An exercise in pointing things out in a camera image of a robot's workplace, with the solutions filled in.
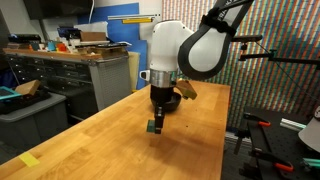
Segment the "wooden tabletop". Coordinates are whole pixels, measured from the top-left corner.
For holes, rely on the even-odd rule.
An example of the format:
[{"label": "wooden tabletop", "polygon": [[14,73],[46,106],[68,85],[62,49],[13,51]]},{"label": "wooden tabletop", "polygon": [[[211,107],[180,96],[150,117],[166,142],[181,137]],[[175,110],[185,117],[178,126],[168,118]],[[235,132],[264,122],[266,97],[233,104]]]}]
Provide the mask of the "wooden tabletop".
[{"label": "wooden tabletop", "polygon": [[78,54],[78,53],[67,53],[67,52],[42,52],[42,51],[31,51],[29,49],[9,49],[3,48],[3,51],[6,54],[20,54],[20,55],[34,55],[34,56],[44,56],[48,58],[69,58],[69,59],[78,59],[78,60],[95,60],[95,59],[102,59],[100,54]]},{"label": "wooden tabletop", "polygon": [[0,179],[220,179],[230,87],[190,83],[198,97],[166,114],[161,135],[146,132],[148,86],[29,150],[38,165],[1,165]]}]

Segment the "workbench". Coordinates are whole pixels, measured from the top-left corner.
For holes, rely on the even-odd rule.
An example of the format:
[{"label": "workbench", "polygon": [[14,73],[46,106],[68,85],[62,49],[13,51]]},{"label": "workbench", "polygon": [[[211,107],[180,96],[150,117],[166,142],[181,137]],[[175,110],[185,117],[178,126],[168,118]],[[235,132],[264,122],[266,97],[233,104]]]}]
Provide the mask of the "workbench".
[{"label": "workbench", "polygon": [[150,86],[0,166],[0,179],[220,179],[230,87],[190,81],[198,97],[167,113],[162,134]]},{"label": "workbench", "polygon": [[131,94],[124,47],[106,49],[103,55],[3,51],[19,84],[37,79],[43,88],[67,97],[69,119],[84,120]]}]

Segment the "white wall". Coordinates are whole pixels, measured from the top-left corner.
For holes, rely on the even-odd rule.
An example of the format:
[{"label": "white wall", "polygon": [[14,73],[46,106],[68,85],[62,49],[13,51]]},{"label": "white wall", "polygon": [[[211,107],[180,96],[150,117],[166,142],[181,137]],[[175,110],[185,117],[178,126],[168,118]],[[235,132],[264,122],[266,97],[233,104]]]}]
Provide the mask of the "white wall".
[{"label": "white wall", "polygon": [[0,9],[10,33],[42,36],[38,21],[29,19],[23,0],[0,0]]}]

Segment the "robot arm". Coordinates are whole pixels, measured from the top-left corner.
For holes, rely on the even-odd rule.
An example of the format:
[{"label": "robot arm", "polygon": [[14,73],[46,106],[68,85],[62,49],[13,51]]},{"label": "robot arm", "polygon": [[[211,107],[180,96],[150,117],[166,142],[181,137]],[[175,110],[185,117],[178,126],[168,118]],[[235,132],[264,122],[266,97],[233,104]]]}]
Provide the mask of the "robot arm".
[{"label": "robot arm", "polygon": [[219,0],[208,15],[203,16],[196,32],[181,21],[163,21],[155,26],[150,70],[140,72],[140,77],[151,84],[155,133],[161,133],[166,103],[172,102],[176,96],[173,88],[177,83],[178,65],[186,76],[195,80],[208,79],[220,72],[235,29],[252,2]]}]

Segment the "patterned wall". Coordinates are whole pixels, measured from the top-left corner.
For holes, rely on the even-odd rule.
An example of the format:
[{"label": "patterned wall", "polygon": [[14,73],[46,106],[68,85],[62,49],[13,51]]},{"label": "patterned wall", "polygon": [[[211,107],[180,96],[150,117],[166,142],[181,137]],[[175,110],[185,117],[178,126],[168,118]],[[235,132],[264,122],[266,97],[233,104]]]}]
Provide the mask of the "patterned wall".
[{"label": "patterned wall", "polygon": [[[163,0],[163,20],[179,19],[195,31],[201,16],[215,2],[216,0]],[[276,49],[276,57],[318,59],[319,6],[319,0],[255,0],[236,35],[263,35],[260,43],[267,49]],[[223,70],[215,77],[205,80],[231,85],[229,127],[239,126],[245,106],[308,115],[315,106],[320,105],[320,70],[316,70],[315,65],[279,63],[283,72],[276,63],[266,59],[238,61],[239,49],[240,43],[232,43]],[[246,53],[264,51],[258,45],[250,43]]]}]

